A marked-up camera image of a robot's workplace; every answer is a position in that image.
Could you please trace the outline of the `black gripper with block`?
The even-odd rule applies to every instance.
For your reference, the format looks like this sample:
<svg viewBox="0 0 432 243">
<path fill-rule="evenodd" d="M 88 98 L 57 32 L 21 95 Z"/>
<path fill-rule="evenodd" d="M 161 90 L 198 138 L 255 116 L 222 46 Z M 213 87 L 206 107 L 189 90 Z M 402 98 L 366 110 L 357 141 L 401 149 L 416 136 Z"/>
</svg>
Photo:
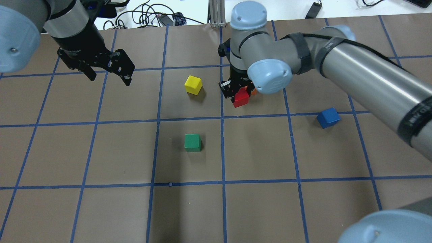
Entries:
<svg viewBox="0 0 432 243">
<path fill-rule="evenodd" d="M 235 67 L 229 68 L 228 79 L 220 81 L 218 85 L 224 98 L 229 98 L 232 103 L 236 101 L 235 96 L 240 88 L 247 87 L 249 94 L 254 89 L 254 84 L 247 75 L 247 71 Z"/>
</svg>

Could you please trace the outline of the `black idle gripper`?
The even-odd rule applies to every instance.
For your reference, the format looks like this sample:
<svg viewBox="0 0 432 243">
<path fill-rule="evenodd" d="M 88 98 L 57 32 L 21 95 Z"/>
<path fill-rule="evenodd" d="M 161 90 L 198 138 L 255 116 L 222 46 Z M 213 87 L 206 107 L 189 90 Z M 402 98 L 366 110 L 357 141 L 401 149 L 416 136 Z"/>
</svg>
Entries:
<svg viewBox="0 0 432 243">
<path fill-rule="evenodd" d="M 112 43 L 114 40 L 114 30 L 100 30 L 99 34 L 104 40 L 105 47 L 110 50 L 112 47 Z M 92 53 L 87 53 L 86 55 L 91 59 L 100 53 L 93 51 Z M 132 75 L 135 70 L 135 65 L 133 61 L 130 59 L 128 54 L 123 49 L 117 49 L 110 55 L 110 73 L 116 74 L 119 76 L 126 86 L 130 86 L 132 82 Z M 80 72 L 78 69 L 70 69 L 62 59 L 59 60 L 57 69 L 57 73 L 77 73 Z M 95 81 L 96 72 L 89 65 L 82 66 L 82 72 L 85 74 L 89 80 Z"/>
</svg>

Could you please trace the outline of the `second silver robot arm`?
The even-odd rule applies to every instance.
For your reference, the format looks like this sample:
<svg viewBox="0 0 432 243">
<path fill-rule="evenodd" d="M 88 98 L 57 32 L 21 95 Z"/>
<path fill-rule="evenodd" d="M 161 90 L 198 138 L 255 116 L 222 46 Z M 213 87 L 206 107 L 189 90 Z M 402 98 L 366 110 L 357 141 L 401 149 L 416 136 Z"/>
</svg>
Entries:
<svg viewBox="0 0 432 243">
<path fill-rule="evenodd" d="M 94 67 L 118 75 L 126 86 L 132 81 L 135 65 L 128 54 L 110 51 L 94 24 L 96 18 L 114 18 L 116 9 L 128 0 L 2 0 L 0 3 L 1 72 L 25 68 L 40 44 L 41 34 L 49 34 L 59 45 L 57 55 L 71 70 L 91 81 Z"/>
</svg>

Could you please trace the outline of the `silver robot arm holding block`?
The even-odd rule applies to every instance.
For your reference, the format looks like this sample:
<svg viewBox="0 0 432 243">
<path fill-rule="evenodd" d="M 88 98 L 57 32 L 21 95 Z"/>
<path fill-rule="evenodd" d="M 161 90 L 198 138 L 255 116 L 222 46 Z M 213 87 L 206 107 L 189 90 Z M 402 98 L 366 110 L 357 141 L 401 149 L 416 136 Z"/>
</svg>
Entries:
<svg viewBox="0 0 432 243">
<path fill-rule="evenodd" d="M 230 78 L 219 83 L 225 98 L 239 92 L 273 94 L 293 75 L 316 69 L 333 81 L 410 147 L 431 159 L 431 84 L 384 55 L 357 43 L 348 26 L 292 33 L 280 40 L 269 35 L 267 11 L 255 1 L 235 5 L 231 38 L 218 47 L 230 63 Z"/>
</svg>

